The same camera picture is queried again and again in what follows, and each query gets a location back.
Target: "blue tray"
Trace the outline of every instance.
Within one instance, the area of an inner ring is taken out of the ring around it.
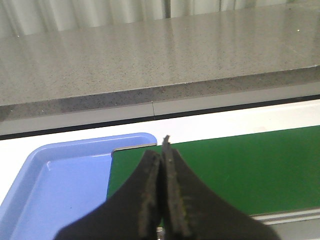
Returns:
[[[106,200],[114,149],[155,143],[151,134],[134,133],[36,149],[1,204],[0,239],[51,240]]]

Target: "green board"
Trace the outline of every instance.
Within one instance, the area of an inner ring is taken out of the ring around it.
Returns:
[[[171,146],[209,188],[246,214],[320,207],[320,126]],[[148,149],[161,152],[161,146]],[[134,171],[145,150],[113,153],[108,197]]]

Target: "white curtain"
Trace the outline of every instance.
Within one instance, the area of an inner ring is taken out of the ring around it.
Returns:
[[[0,0],[0,38],[284,4],[287,1]]]

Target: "black strip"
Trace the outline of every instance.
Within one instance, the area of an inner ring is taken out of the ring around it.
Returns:
[[[72,131],[85,130],[85,129],[95,129],[95,128],[102,128],[102,127],[109,127],[109,126],[148,122],[148,121],[154,121],[154,120],[180,118],[180,117],[187,117],[187,116],[194,116],[194,115],[201,115],[201,114],[228,112],[228,111],[241,110],[241,109],[252,109],[252,108],[274,106],[274,105],[280,105],[280,104],[305,102],[305,101],[311,101],[311,100],[317,100],[317,99],[320,99],[320,94],[312,95],[312,96],[302,96],[302,97],[294,97],[294,98],[287,98],[287,99],[280,99],[280,100],[272,100],[272,101],[263,101],[263,102],[256,102],[256,103],[247,103],[247,104],[240,104],[240,105],[233,105],[233,106],[201,109],[201,110],[194,110],[194,111],[177,112],[177,113],[170,113],[170,114],[163,114],[163,115],[139,117],[139,118],[133,118],[133,119],[123,119],[123,120],[117,120],[117,121],[99,122],[99,123],[92,123],[92,124],[85,124],[85,125],[59,127],[59,128],[46,129],[46,130],[13,133],[13,134],[7,134],[7,135],[0,135],[0,140],[72,132]]]

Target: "gray speckled countertop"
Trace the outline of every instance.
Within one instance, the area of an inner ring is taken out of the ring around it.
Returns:
[[[0,121],[318,83],[318,65],[319,0],[2,38]]]

